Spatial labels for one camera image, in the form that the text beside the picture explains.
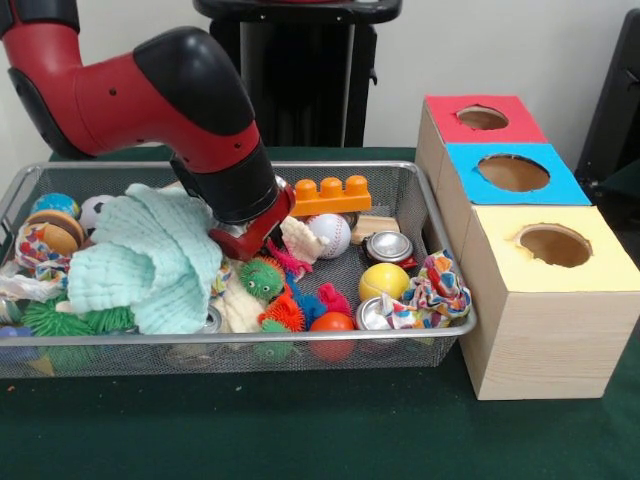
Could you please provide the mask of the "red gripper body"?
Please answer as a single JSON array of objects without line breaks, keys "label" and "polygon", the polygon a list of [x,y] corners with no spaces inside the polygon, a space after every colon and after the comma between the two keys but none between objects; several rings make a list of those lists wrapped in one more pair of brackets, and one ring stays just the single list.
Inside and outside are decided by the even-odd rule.
[{"label": "red gripper body", "polygon": [[274,204],[264,213],[240,226],[219,223],[210,230],[210,238],[229,258],[248,261],[264,246],[295,206],[290,185],[279,188]]}]

